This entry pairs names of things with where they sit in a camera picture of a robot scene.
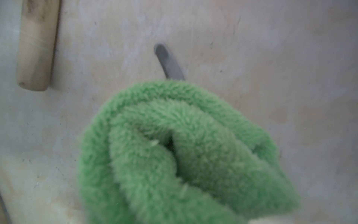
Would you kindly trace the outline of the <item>green fluffy rag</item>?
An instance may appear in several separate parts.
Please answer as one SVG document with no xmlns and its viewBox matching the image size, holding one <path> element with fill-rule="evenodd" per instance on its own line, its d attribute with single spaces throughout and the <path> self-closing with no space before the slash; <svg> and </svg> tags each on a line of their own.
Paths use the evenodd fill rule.
<svg viewBox="0 0 358 224">
<path fill-rule="evenodd" d="M 246 224 L 300 204 L 271 137 L 185 81 L 117 93 L 77 161 L 88 224 Z"/>
</svg>

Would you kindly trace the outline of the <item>sickle with wooden handle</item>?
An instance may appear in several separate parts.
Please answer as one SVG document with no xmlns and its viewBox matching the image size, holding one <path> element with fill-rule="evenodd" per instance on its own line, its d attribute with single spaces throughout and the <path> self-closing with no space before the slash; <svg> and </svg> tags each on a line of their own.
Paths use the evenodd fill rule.
<svg viewBox="0 0 358 224">
<path fill-rule="evenodd" d="M 61 1 L 22 2 L 16 81 L 30 91 L 47 90 L 52 75 Z"/>
</svg>

